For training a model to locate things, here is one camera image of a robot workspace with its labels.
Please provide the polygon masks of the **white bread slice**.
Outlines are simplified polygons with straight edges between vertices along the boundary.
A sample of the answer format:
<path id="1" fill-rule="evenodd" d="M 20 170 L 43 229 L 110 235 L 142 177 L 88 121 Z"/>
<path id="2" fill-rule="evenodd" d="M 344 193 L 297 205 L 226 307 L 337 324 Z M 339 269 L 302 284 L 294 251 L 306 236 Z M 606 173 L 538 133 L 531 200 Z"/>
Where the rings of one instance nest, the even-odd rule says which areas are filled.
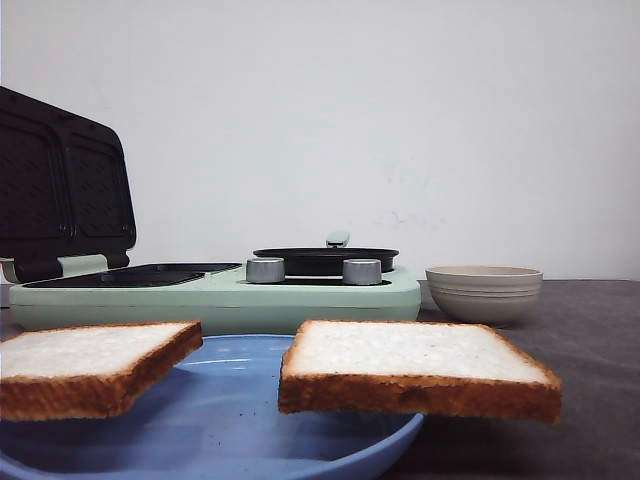
<path id="1" fill-rule="evenodd" d="M 121 415 L 202 345 L 198 320 L 22 333 L 1 343 L 1 419 Z"/>
<path id="2" fill-rule="evenodd" d="M 278 408 L 532 419 L 561 416 L 560 379 L 479 324 L 307 320 L 283 356 Z"/>

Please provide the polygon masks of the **silver control knob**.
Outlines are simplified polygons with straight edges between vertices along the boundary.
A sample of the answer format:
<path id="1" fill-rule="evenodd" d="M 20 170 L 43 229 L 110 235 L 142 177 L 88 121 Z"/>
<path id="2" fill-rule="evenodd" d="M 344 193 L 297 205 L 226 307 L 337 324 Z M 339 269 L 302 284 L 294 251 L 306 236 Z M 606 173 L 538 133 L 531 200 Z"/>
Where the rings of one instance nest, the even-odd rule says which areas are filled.
<path id="1" fill-rule="evenodd" d="M 345 259 L 342 265 L 342 281 L 346 285 L 372 286 L 382 283 L 382 268 L 379 259 Z"/>
<path id="2" fill-rule="evenodd" d="M 252 284 L 275 284 L 286 279 L 285 261 L 280 257 L 255 257 L 246 262 L 246 281 Z"/>

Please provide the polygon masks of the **beige ribbed bowl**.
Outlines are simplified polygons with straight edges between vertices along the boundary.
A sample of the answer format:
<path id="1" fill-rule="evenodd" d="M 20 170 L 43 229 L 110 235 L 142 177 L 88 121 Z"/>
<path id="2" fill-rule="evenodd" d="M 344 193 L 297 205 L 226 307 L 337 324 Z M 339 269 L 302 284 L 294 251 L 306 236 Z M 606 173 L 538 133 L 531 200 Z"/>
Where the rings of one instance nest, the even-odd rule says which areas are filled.
<path id="1" fill-rule="evenodd" d="M 425 270 L 435 304 L 467 323 L 499 326 L 526 316 L 536 305 L 543 273 L 508 266 L 434 266 Z"/>

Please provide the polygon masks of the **blue round plate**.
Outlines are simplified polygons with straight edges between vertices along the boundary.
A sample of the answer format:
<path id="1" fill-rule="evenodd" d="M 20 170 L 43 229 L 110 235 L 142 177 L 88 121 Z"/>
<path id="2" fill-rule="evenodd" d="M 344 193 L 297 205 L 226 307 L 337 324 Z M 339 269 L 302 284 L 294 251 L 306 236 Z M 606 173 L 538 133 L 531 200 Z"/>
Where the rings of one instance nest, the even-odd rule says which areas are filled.
<path id="1" fill-rule="evenodd" d="M 125 414 L 5 422 L 5 479 L 375 479 L 421 415 L 281 414 L 290 338 L 208 337 Z"/>

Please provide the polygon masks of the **right silver control knob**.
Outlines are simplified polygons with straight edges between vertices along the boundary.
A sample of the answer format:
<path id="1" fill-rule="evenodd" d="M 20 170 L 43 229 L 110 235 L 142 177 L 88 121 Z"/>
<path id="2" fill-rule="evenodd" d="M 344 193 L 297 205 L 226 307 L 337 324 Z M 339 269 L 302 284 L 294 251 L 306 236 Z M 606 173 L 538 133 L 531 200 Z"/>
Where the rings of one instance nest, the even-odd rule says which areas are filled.
<path id="1" fill-rule="evenodd" d="M 342 281 L 346 285 L 372 286 L 382 283 L 382 268 L 379 259 L 345 259 L 342 265 Z"/>

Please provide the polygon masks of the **left silver control knob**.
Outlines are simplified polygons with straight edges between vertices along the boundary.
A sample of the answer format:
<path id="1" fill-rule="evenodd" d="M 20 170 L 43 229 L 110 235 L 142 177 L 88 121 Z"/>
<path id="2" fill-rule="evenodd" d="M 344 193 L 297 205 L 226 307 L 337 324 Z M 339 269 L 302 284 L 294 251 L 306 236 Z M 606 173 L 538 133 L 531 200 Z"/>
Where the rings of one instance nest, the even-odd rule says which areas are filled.
<path id="1" fill-rule="evenodd" d="M 285 261 L 280 257 L 255 257 L 246 262 L 246 281 L 252 284 L 275 284 L 286 279 Z"/>

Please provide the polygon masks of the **mint green breakfast maker base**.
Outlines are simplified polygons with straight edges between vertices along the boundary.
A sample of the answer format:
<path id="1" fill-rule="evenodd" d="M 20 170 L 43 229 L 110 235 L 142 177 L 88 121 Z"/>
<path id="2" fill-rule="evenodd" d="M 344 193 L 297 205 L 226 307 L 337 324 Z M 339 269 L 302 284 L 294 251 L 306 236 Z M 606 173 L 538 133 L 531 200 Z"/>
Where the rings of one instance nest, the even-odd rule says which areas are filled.
<path id="1" fill-rule="evenodd" d="M 60 278 L 11 284 L 11 318 L 22 328 L 198 319 L 206 335 L 289 334 L 306 319 L 414 320 L 421 304 L 416 278 L 396 265 L 381 284 L 354 286 L 342 274 L 252 284 L 236 262 L 109 268 L 93 255 L 60 263 Z"/>

